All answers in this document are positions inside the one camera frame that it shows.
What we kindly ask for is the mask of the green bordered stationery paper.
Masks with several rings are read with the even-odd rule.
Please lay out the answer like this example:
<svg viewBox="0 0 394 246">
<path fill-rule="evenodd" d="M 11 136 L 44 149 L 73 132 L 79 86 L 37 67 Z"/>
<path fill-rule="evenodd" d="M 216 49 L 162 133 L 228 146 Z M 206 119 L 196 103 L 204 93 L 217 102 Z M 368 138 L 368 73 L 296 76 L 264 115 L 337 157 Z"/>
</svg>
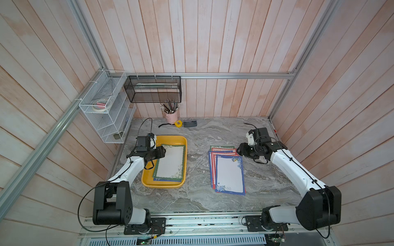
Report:
<svg viewBox="0 0 394 246">
<path fill-rule="evenodd" d="M 154 177 L 182 178 L 184 177 L 185 145 L 162 145 L 166 154 L 157 161 Z"/>
<path fill-rule="evenodd" d="M 210 150 L 212 151 L 213 149 L 234 149 L 234 146 L 210 146 Z"/>
</svg>

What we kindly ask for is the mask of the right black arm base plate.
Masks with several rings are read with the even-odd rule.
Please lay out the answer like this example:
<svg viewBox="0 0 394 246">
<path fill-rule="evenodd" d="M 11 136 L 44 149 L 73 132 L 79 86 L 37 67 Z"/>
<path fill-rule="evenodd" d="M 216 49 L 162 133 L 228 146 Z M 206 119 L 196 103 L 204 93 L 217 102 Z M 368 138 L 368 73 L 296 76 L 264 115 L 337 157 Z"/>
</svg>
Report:
<svg viewBox="0 0 394 246">
<path fill-rule="evenodd" d="M 244 220 L 243 224 L 247 226 L 248 232 L 288 231 L 287 223 L 273 222 L 266 214 L 245 216 Z"/>
</svg>

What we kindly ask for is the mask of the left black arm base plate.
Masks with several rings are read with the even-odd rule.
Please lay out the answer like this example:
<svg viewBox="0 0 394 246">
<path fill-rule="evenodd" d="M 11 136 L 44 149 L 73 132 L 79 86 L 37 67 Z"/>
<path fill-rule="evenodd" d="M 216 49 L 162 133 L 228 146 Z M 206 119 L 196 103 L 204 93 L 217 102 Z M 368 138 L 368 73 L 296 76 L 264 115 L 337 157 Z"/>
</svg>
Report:
<svg viewBox="0 0 394 246">
<path fill-rule="evenodd" d="M 125 235 L 162 235 L 166 231 L 166 218 L 149 218 L 144 224 L 130 224 L 124 229 Z"/>
</svg>

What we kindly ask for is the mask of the yellow plastic storage tray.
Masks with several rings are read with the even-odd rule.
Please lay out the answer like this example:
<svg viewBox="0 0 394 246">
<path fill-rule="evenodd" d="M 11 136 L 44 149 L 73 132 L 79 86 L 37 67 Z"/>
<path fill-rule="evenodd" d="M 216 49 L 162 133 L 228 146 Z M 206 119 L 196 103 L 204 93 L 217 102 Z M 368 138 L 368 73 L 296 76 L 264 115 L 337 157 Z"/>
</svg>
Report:
<svg viewBox="0 0 394 246">
<path fill-rule="evenodd" d="M 142 184 L 149 188 L 176 189 L 186 180 L 187 139 L 178 135 L 161 135 L 156 144 L 166 150 L 165 157 L 148 164 L 142 174 Z"/>
</svg>

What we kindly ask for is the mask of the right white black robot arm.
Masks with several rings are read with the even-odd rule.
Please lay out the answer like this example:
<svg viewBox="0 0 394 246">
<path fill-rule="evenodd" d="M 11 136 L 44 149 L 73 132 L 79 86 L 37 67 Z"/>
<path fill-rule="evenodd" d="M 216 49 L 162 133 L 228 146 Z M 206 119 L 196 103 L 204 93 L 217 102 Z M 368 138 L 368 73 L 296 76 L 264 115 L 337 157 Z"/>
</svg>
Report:
<svg viewBox="0 0 394 246">
<path fill-rule="evenodd" d="M 286 224 L 299 224 L 313 231 L 330 228 L 341 221 L 342 193 L 312 175 L 296 160 L 288 148 L 270 137 L 266 128 L 254 128 L 246 134 L 247 142 L 237 148 L 240 156 L 256 163 L 260 157 L 276 165 L 293 183 L 302 197 L 297 206 L 270 206 L 262 210 L 260 228 L 265 231 L 282 229 Z"/>
</svg>

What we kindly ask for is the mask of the red bordered stationery paper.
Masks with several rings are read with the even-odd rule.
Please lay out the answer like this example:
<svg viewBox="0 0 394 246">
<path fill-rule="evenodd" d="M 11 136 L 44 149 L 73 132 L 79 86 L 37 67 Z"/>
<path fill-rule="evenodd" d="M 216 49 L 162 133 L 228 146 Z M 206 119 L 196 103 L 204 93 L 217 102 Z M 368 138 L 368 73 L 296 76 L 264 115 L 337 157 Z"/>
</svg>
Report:
<svg viewBox="0 0 394 246">
<path fill-rule="evenodd" d="M 236 154 L 236 149 L 220 149 L 220 148 L 213 148 L 211 152 L 219 152 L 219 153 L 234 153 Z"/>
<path fill-rule="evenodd" d="M 209 156 L 209 163 L 210 163 L 210 173 L 211 173 L 211 186 L 213 189 L 215 189 L 215 173 L 216 173 L 216 156 L 217 155 L 224 155 L 224 156 L 238 156 L 236 152 L 231 152 L 231 151 L 209 151 L 208 156 Z"/>
<path fill-rule="evenodd" d="M 211 148 L 211 151 L 213 151 L 213 152 L 225 152 L 225 151 L 227 151 L 227 152 L 236 152 L 236 149 L 234 149 L 234 148 Z"/>
</svg>

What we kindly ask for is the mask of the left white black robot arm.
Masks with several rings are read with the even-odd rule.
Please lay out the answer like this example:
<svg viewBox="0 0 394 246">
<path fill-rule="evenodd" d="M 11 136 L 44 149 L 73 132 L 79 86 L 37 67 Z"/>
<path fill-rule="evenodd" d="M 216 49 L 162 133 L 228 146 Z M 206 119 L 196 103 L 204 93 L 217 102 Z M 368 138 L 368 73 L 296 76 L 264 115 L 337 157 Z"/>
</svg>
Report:
<svg viewBox="0 0 394 246">
<path fill-rule="evenodd" d="M 94 192 L 92 221 L 95 225 L 107 225 L 108 229 L 123 225 L 136 234 L 153 232 L 149 210 L 133 206 L 130 185 L 140 172 L 155 167 L 154 160 L 165 157 L 166 150 L 156 142 L 157 136 L 153 133 L 138 136 L 119 172 L 90 190 Z"/>
</svg>

